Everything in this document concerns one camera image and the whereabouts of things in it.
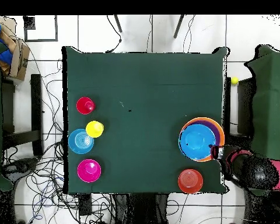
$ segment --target pink cup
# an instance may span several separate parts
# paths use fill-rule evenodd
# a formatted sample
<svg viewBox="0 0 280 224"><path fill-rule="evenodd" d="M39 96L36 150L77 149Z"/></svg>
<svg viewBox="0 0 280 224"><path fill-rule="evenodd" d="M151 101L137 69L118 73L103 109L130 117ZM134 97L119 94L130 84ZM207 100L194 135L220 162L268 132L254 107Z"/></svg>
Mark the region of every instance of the pink cup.
<svg viewBox="0 0 280 224"><path fill-rule="evenodd" d="M87 183L95 182L101 173L98 162L92 159L86 159L80 162L78 166L78 176Z"/></svg>

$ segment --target green table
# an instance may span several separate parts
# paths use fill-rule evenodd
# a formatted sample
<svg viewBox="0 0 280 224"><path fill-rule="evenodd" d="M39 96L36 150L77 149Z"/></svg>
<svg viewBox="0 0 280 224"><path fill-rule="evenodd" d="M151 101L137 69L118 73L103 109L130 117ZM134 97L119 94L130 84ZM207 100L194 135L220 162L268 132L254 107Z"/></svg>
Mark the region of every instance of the green table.
<svg viewBox="0 0 280 224"><path fill-rule="evenodd" d="M67 155L65 149L68 193L180 193L177 179L190 168L204 178L201 192L226 192L220 165L186 158L178 138L194 117L221 123L222 60L227 49L213 54L89 54L63 47L62 53L68 104L64 137L92 120L104 124L89 153L77 155L68 148ZM76 109L82 96L96 103L88 115ZM77 175L83 159L101 165L101 176L94 183Z"/></svg>

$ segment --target blue cup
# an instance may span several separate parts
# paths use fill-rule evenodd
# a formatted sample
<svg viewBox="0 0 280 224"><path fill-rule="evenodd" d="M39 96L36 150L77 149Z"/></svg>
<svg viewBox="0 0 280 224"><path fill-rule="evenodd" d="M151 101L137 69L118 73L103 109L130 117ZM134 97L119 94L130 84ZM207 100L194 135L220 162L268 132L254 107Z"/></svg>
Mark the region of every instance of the blue cup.
<svg viewBox="0 0 280 224"><path fill-rule="evenodd" d="M76 129L69 135L68 146L73 152L82 155L91 151L94 141L85 129Z"/></svg>

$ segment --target white tile floor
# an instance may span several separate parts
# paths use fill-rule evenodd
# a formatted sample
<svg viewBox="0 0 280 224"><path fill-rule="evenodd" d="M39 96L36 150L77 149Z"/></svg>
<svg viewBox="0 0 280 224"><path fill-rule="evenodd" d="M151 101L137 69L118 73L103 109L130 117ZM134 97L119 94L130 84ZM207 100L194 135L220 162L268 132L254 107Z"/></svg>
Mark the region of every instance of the white tile floor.
<svg viewBox="0 0 280 224"><path fill-rule="evenodd" d="M10 16L16 19L16 35L24 38L22 16ZM112 24L117 30L113 16L109 16ZM153 52L169 53L182 52L183 43L188 31L188 22L193 15L187 15L181 24L179 34L176 39L173 34L179 15L154 15L153 16ZM148 34L151 30L149 15L119 15L118 16L123 33L122 42L115 52L146 51ZM73 46L83 52L105 52L114 48L118 43L118 36L107 21L106 16L58 16L58 41L57 42L28 42L31 49L26 77L23 82L16 81L15 92L15 130L27 131L31 129L31 116L27 114L31 111L30 102L30 75L40 73L45 76L58 71L62 58L61 47ZM28 39L51 39L54 36L54 17L36 17L36 30L28 30ZM152 35L148 43L148 52L152 50ZM249 78L250 71L244 66L244 62L254 57L254 50L259 44L270 44L280 50L280 19L272 16L260 15L197 15L191 26L191 36L188 33L184 44L184 51L187 52L191 43L190 52L192 53L211 53L217 47L227 46L231 53L227 59L227 75L236 76L240 80ZM62 72L44 78L44 82L49 84L49 88L60 101L60 108L56 115L57 123L63 127L62 117ZM231 122L237 124L237 86L232 86L231 92L232 110ZM48 94L43 87L43 100L50 104ZM52 99L54 110L58 108L58 101ZM52 126L52 114L49 108L43 105L43 132L45 146L52 144L56 140L61 140L61 135L47 135ZM237 125L231 125L232 133L236 133ZM30 143L20 145L15 159L32 157L32 146ZM241 189L232 183L226 182L230 191L224 195L218 194L197 194L189 195L185 202L186 195L170 194L167 218L170 224L241 224L244 216L244 196ZM33 216L32 200L35 196L22 179L16 190L15 207L18 219L26 222ZM47 224L48 219L53 215L55 208L44 207L40 215L45 214L41 220L35 220L33 224ZM56 221L53 219L50 224L78 224L73 220L67 209L60 209L62 213L56 214Z"/></svg>

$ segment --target small yellow ball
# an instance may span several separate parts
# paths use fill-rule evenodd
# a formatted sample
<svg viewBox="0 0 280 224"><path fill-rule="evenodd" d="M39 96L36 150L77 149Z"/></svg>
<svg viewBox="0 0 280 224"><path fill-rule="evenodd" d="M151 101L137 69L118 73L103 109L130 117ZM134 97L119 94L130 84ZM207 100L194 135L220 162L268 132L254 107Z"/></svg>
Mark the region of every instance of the small yellow ball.
<svg viewBox="0 0 280 224"><path fill-rule="evenodd" d="M236 77L233 77L233 78L231 78L231 83L232 84L238 84L238 82L239 82L239 79L238 78L236 78Z"/></svg>

